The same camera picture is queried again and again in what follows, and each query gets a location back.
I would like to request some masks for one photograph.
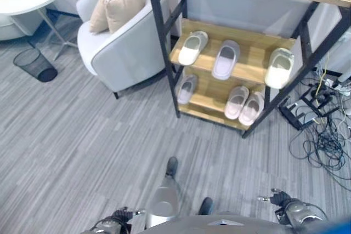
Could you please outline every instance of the beige pillow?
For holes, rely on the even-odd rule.
[[[105,0],[110,33],[116,32],[145,6],[145,0]]]
[[[105,12],[105,0],[99,0],[90,18],[90,32],[99,33],[109,28]]]

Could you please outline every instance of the table leg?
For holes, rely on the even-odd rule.
[[[52,23],[51,19],[46,16],[46,14],[44,12],[41,11],[41,9],[37,10],[40,14],[40,16],[45,20],[45,22],[48,24],[48,26],[52,29],[52,31],[56,34],[56,36],[61,40],[62,44],[61,44],[61,48],[59,50],[59,52],[57,52],[56,56],[54,57],[54,60],[56,60],[62,53],[62,51],[64,50],[64,48],[66,46],[70,46],[70,47],[74,47],[74,48],[78,48],[78,46],[72,42],[66,41],[63,36],[60,34],[60,32],[55,28],[54,24]]]

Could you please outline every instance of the black mesh trash can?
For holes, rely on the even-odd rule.
[[[57,70],[54,66],[35,48],[27,49],[18,54],[13,60],[13,64],[41,82],[52,81],[57,76]]]

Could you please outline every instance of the slipper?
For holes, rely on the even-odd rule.
[[[260,92],[254,92],[248,97],[239,115],[239,122],[250,126],[258,118],[264,107],[264,96]]]
[[[208,35],[204,31],[195,31],[184,42],[180,50],[178,61],[182,65],[191,65],[195,62],[208,42]]]
[[[179,104],[187,104],[190,101],[195,91],[196,85],[197,85],[196,75],[191,74],[183,78],[178,91]]]
[[[249,93],[249,90],[245,86],[235,87],[231,90],[224,108],[226,118],[234,120],[239,117]]]
[[[289,81],[294,55],[285,48],[275,49],[269,59],[269,67],[265,75],[265,83],[274,89],[283,88]]]
[[[216,57],[212,76],[216,79],[229,79],[240,57],[240,47],[235,41],[224,41]]]

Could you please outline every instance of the white round table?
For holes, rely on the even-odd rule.
[[[55,28],[50,18],[46,16],[46,13],[40,10],[40,8],[45,7],[47,4],[50,4],[54,1],[55,0],[0,0],[0,14],[13,16],[31,12],[34,10],[38,11],[40,16],[45,20],[49,27],[55,32],[57,37],[62,41],[61,48],[54,58],[55,60],[61,54],[65,46],[71,46],[75,48],[78,48],[78,46],[74,43],[66,41],[60,34],[60,32],[58,32],[58,30]]]

